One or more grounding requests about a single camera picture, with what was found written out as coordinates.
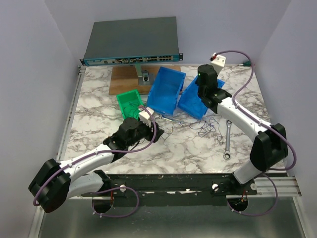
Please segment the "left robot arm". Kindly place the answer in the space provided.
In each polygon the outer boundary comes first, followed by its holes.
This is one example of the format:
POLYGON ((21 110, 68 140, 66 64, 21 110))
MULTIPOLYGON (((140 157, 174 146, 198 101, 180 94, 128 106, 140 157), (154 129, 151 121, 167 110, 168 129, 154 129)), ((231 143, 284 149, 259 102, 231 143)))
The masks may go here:
POLYGON ((157 122, 147 125, 140 119, 126 118, 117 132, 92 151, 65 161, 45 161, 28 186, 34 196, 33 205, 41 206, 46 213, 50 213, 59 208, 66 199, 92 192, 91 188, 85 190, 82 185, 76 186, 75 181, 84 179, 86 174, 94 169, 111 164, 131 153, 129 147, 142 139, 147 140, 149 144, 157 142, 163 133, 164 130, 157 122))

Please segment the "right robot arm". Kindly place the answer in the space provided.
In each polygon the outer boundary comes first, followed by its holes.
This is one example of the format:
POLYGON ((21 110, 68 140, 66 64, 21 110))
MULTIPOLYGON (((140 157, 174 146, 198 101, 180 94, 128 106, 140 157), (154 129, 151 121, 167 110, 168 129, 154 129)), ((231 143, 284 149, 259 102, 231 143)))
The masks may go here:
POLYGON ((248 110, 242 112, 242 107, 234 105, 232 95, 218 87, 217 72, 210 64, 198 67, 196 85, 202 103, 235 124, 253 143, 249 161, 236 169, 228 181, 229 191, 239 194, 247 182, 288 156, 285 127, 261 121, 248 110))

